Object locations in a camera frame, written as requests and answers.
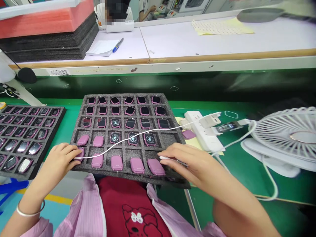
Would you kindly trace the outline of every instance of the wooden edge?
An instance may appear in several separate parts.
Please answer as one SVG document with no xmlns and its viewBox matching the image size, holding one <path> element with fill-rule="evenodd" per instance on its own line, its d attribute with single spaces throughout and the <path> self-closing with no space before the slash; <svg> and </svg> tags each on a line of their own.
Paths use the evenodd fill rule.
<svg viewBox="0 0 316 237">
<path fill-rule="evenodd" d="M 118 60 L 95 60 L 95 61 L 60 61 L 60 62 L 44 62 L 44 63 L 17 63 L 21 68 L 52 68 L 52 67 L 80 67 L 80 66 L 116 66 L 116 65 L 132 65 L 132 64 L 148 64 L 149 58 L 145 59 L 118 59 Z M 9 65 L 13 70 L 19 69 L 16 65 Z"/>
<path fill-rule="evenodd" d="M 197 186 L 195 186 L 194 184 L 190 183 L 190 186 L 191 187 L 194 187 L 194 188 L 198 188 Z M 258 195 L 258 194 L 254 194 L 255 197 L 258 197 L 258 198 L 270 198 L 268 196 L 263 196 L 263 195 Z M 293 200 L 288 200 L 288 199 L 283 199 L 283 198 L 276 198 L 276 200 L 279 200 L 279 201 L 285 201 L 285 202 L 291 202 L 291 203 L 295 203 L 295 204 L 302 204 L 302 205 L 308 205 L 308 206 L 316 206 L 314 204 L 311 204 L 311 203 L 306 203 L 306 202 L 300 202 L 300 201 L 293 201 Z"/>
<path fill-rule="evenodd" d="M 238 54 L 218 54 L 218 55 L 197 55 L 170 58 L 150 58 L 149 63 L 184 63 L 184 62 L 201 62 L 201 61 L 223 61 L 223 60 L 243 60 L 243 59 L 263 59 L 263 58 L 288 58 L 315 56 L 316 48 L 298 49 L 286 51 L 255 52 L 255 53 L 238 53 Z"/>
</svg>

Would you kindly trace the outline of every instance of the pink shirt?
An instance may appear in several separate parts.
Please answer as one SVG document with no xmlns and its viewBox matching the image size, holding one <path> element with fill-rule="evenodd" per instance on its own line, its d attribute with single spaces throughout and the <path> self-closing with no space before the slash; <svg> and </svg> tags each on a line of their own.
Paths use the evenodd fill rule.
<svg viewBox="0 0 316 237">
<path fill-rule="evenodd" d="M 151 184 L 147 194 L 152 205 L 174 237 L 226 237 L 215 223 L 208 223 L 202 232 L 191 226 L 173 207 L 160 200 Z M 93 175 L 89 174 L 83 188 L 72 201 L 70 211 L 55 231 L 54 237 L 106 237 L 106 220 Z M 39 222 L 21 237 L 52 237 L 53 225 L 40 218 Z"/>
</svg>

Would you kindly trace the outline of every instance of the black foam tray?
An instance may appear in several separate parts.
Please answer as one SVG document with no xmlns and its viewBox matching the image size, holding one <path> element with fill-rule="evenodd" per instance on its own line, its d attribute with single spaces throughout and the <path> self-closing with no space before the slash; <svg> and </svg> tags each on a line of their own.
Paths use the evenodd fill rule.
<svg viewBox="0 0 316 237">
<path fill-rule="evenodd" d="M 29 115 L 30 111 L 28 112 L 28 114 L 26 115 L 23 115 L 21 114 L 21 111 L 20 113 L 18 114 L 12 114 L 12 113 L 5 113 L 6 109 L 9 107 L 9 106 L 12 106 L 12 107 L 21 107 L 22 110 L 23 108 L 25 107 L 29 107 L 29 108 L 40 108 L 40 111 L 37 115 Z M 50 108 L 50 111 L 48 113 L 47 116 L 41 116 L 39 115 L 41 110 L 43 108 Z M 59 114 L 58 116 L 51 116 L 51 113 L 53 111 L 53 109 L 60 109 L 59 111 Z M 3 169 L 4 167 L 4 164 L 6 161 L 4 161 L 2 163 L 2 165 L 0 166 L 0 176 L 5 176 L 5 177 L 11 177 L 11 178 L 16 178 L 18 180 L 28 180 L 28 179 L 34 179 L 39 168 L 40 168 L 40 165 L 41 163 L 43 162 L 44 158 L 45 158 L 45 155 L 47 153 L 47 150 L 49 149 L 51 143 L 52 143 L 52 140 L 57 132 L 57 129 L 64 117 L 66 113 L 66 109 L 64 107 L 54 107 L 54 106 L 25 106 L 25 105 L 7 105 L 0 113 L 0 115 L 5 115 L 5 116 L 8 116 L 8 115 L 14 115 L 14 116 L 24 116 L 25 118 L 23 119 L 23 121 L 19 124 L 19 125 L 16 125 L 16 124 L 13 124 L 13 121 L 14 119 L 10 122 L 10 123 L 3 123 L 3 120 L 5 119 L 2 119 L 0 120 L 0 125 L 2 126 L 5 126 L 6 128 L 0 133 L 0 138 L 6 138 L 6 142 L 1 146 L 0 148 L 0 154 L 3 154 L 3 155 L 6 155 L 7 156 L 7 160 L 13 156 L 18 156 L 20 157 L 19 159 L 19 162 L 18 164 L 11 170 L 9 171 L 6 171 Z M 34 117 L 34 120 L 32 121 L 31 125 L 23 125 L 24 123 L 24 120 L 26 119 L 26 117 Z M 34 126 L 36 120 L 38 118 L 44 118 L 45 121 L 48 119 L 48 118 L 53 118 L 55 119 L 55 122 L 54 124 L 51 126 L 51 127 L 45 127 L 44 124 L 45 124 L 45 121 L 44 123 L 41 125 L 41 126 Z M 12 134 L 11 136 L 4 136 L 4 133 L 6 131 L 6 129 L 9 127 L 9 126 L 16 126 L 17 128 L 19 127 L 25 127 L 26 128 L 26 131 L 24 132 L 24 134 L 21 136 L 21 137 L 15 137 L 13 136 L 14 134 Z M 27 138 L 26 137 L 26 134 L 27 132 L 31 129 L 31 128 L 37 128 L 37 132 L 35 134 L 35 136 L 33 138 Z M 45 139 L 43 140 L 39 140 L 38 139 L 38 134 L 39 134 L 39 131 L 40 129 L 48 129 L 48 133 L 47 133 L 47 136 Z M 5 147 L 6 145 L 11 141 L 11 140 L 17 140 L 18 141 L 18 144 L 14 147 L 13 150 L 11 151 L 5 151 Z M 17 148 L 19 147 L 19 145 L 21 144 L 21 142 L 23 141 L 30 141 L 30 144 L 28 146 L 28 148 L 26 149 L 26 151 L 24 151 L 23 153 L 19 153 L 17 152 Z M 38 151 L 37 154 L 35 155 L 28 155 L 28 150 L 31 148 L 31 146 L 36 143 L 36 142 L 39 142 L 42 144 L 42 147 L 40 148 L 40 150 Z M 29 158 L 31 160 L 33 160 L 33 163 L 32 165 L 29 167 L 29 169 L 25 172 L 25 173 L 19 173 L 18 172 L 18 168 L 20 166 L 20 164 L 22 163 L 22 161 L 25 159 L 25 158 Z"/>
<path fill-rule="evenodd" d="M 98 102 L 98 98 L 104 96 L 106 98 L 106 104 L 100 104 Z M 133 97 L 134 102 L 131 105 L 124 104 L 124 100 L 126 97 Z M 137 97 L 144 96 L 146 98 L 146 104 L 137 104 Z M 160 104 L 152 104 L 151 97 L 152 96 L 159 96 L 161 98 Z M 96 97 L 96 103 L 94 105 L 88 104 L 88 98 Z M 120 100 L 119 105 L 113 105 L 110 102 L 111 97 L 117 97 Z M 94 107 L 93 115 L 87 115 L 86 109 L 89 106 Z M 101 106 L 107 107 L 107 114 L 106 115 L 99 115 L 98 111 Z M 120 115 L 112 115 L 111 108 L 113 106 L 119 106 L 120 108 Z M 124 111 L 128 106 L 134 107 L 135 113 L 133 116 L 124 115 Z M 149 116 L 142 116 L 140 115 L 140 107 L 146 106 L 150 110 Z M 155 107 L 160 106 L 164 107 L 166 110 L 165 116 L 156 116 L 155 115 Z M 83 119 L 89 117 L 92 119 L 91 127 L 85 128 L 83 127 Z M 106 127 L 105 128 L 98 128 L 97 127 L 97 119 L 100 117 L 106 118 Z M 112 128 L 110 125 L 110 120 L 112 118 L 118 118 L 121 120 L 121 128 Z M 136 120 L 136 125 L 134 129 L 125 128 L 125 122 L 128 118 L 134 118 Z M 71 144 L 77 144 L 78 139 L 82 135 L 89 135 L 89 140 L 86 145 L 82 146 L 85 149 L 85 157 L 93 156 L 95 153 L 103 153 L 108 148 L 112 146 L 109 141 L 109 136 L 111 132 L 119 132 L 121 135 L 121 140 L 126 139 L 128 137 L 128 133 L 135 132 L 140 133 L 144 132 L 140 126 L 140 119 L 149 119 L 151 123 L 151 129 L 158 128 L 157 119 L 167 119 L 169 122 L 169 127 L 177 127 L 178 123 L 172 113 L 172 110 L 168 104 L 167 98 L 164 94 L 161 93 L 153 93 L 153 94 L 90 94 L 86 95 L 83 99 L 83 103 L 78 115 L 78 119 L 75 125 L 75 129 L 72 135 Z M 189 189 L 190 184 L 189 182 L 184 179 L 181 175 L 177 172 L 172 170 L 168 166 L 163 166 L 166 172 L 165 176 L 156 176 L 151 173 L 147 160 L 148 159 L 157 159 L 160 160 L 157 153 L 159 151 L 165 150 L 168 146 L 173 144 L 174 142 L 185 144 L 184 137 L 181 133 L 181 130 L 173 129 L 173 130 L 156 130 L 152 131 L 157 142 L 155 147 L 147 147 L 144 143 L 143 134 L 138 136 L 139 144 L 137 146 L 132 146 L 124 141 L 116 146 L 114 146 L 111 150 L 104 154 L 103 159 L 103 166 L 101 168 L 92 168 L 91 162 L 92 159 L 83 159 L 80 165 L 77 165 L 73 168 L 75 171 L 86 171 L 93 174 L 103 174 L 107 176 L 115 176 L 115 177 L 122 177 L 131 180 L 137 180 L 145 183 L 152 183 L 152 184 L 160 184 L 160 185 L 173 185 L 175 187 Z M 96 136 L 103 136 L 104 142 L 102 147 L 94 147 L 93 140 Z M 123 170 L 122 171 L 113 171 L 111 168 L 111 157 L 119 155 L 123 159 Z M 145 168 L 144 174 L 135 174 L 131 170 L 130 159 L 131 157 L 139 157 L 143 161 L 143 165 Z"/>
</svg>

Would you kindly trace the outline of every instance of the power strip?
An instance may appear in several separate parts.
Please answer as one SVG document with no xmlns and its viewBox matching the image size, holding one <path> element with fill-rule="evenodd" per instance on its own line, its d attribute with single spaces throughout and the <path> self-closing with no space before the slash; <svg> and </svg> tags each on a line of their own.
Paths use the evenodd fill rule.
<svg viewBox="0 0 316 237">
<path fill-rule="evenodd" d="M 193 122 L 200 119 L 203 116 L 199 111 L 188 111 L 184 114 L 184 117 L 188 122 Z M 225 151 L 225 149 L 223 149 L 224 147 L 222 143 L 219 141 L 217 136 L 215 134 L 213 136 L 207 135 L 206 129 L 203 128 L 200 122 L 192 123 L 191 126 L 203 150 L 207 152 L 215 152 L 219 150 Z"/>
</svg>

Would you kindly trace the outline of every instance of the hand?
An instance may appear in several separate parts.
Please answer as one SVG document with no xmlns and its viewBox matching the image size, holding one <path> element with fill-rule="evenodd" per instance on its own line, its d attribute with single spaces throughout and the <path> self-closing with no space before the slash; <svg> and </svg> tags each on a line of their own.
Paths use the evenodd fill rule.
<svg viewBox="0 0 316 237">
<path fill-rule="evenodd" d="M 161 160 L 160 163 L 170 166 L 189 182 L 203 191 L 209 193 L 212 186 L 212 178 L 219 171 L 226 170 L 208 153 L 190 145 L 174 143 L 166 150 L 159 152 L 159 156 L 175 158 L 188 165 L 185 168 L 175 160 Z"/>
<path fill-rule="evenodd" d="M 69 170 L 80 164 L 78 160 L 71 160 L 81 152 L 77 146 L 68 143 L 54 146 L 27 191 L 34 192 L 39 198 L 44 199 Z"/>
<path fill-rule="evenodd" d="M 157 9 L 157 7 L 155 5 L 153 5 L 153 6 L 150 7 L 149 11 L 150 12 L 154 12 L 156 9 Z"/>
</svg>

